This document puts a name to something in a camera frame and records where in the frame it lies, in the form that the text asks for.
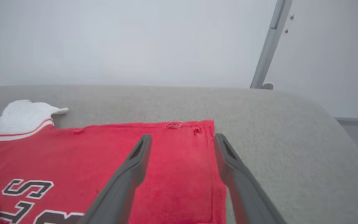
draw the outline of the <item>white cloth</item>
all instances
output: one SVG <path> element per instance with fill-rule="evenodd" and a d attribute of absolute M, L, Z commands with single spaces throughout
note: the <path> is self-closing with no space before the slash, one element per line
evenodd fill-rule
<path fill-rule="evenodd" d="M 64 114 L 68 108 L 57 108 L 44 102 L 17 100 L 0 116 L 0 141 L 25 138 L 52 124 L 51 115 Z"/>

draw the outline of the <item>gray couch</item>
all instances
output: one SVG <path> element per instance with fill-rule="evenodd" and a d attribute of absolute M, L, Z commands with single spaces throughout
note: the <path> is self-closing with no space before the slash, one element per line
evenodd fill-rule
<path fill-rule="evenodd" d="M 0 87 L 68 107 L 57 128 L 214 119 L 289 224 L 358 224 L 358 148 L 319 105 L 276 91 L 140 86 Z M 230 197 L 227 223 L 234 223 Z"/>

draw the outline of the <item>red stripe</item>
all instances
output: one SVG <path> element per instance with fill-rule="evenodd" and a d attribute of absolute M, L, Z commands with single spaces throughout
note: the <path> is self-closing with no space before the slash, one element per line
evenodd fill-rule
<path fill-rule="evenodd" d="M 26 132 L 26 133 L 20 133 L 20 134 L 3 134 L 3 135 L 0 135 L 0 137 L 4 137 L 4 136 L 21 136 L 21 135 L 26 135 L 26 134 L 30 134 L 31 132 L 35 132 L 37 129 L 39 129 L 45 122 L 48 122 L 48 121 L 52 121 L 52 119 L 46 119 L 44 120 L 40 125 L 38 125 L 38 127 L 30 132 Z"/>

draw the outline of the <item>white wall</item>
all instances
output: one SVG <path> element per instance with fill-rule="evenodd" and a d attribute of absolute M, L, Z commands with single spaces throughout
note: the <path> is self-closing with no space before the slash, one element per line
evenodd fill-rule
<path fill-rule="evenodd" d="M 3 0 L 0 86 L 249 88 L 275 0 Z"/>
<path fill-rule="evenodd" d="M 265 82 L 358 118 L 358 1 L 294 0 Z"/>

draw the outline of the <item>red fabric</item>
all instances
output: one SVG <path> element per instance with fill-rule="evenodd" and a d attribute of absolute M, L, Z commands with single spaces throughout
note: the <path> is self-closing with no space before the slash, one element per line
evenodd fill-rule
<path fill-rule="evenodd" d="M 213 121 L 186 122 L 179 129 L 168 124 L 46 126 L 30 137 L 0 142 L 1 222 L 3 212 L 17 214 L 20 201 L 33 205 L 17 223 L 35 223 L 37 217 L 40 222 L 46 212 L 64 214 L 65 223 L 76 221 L 73 217 L 85 213 L 139 138 L 150 133 L 147 173 L 129 223 L 225 224 L 226 188 L 213 150 Z M 14 179 L 21 182 L 8 188 Z M 4 189 L 19 192 L 31 180 L 50 181 L 53 187 L 38 198 L 29 197 L 42 188 L 33 185 L 20 195 L 3 195 Z"/>

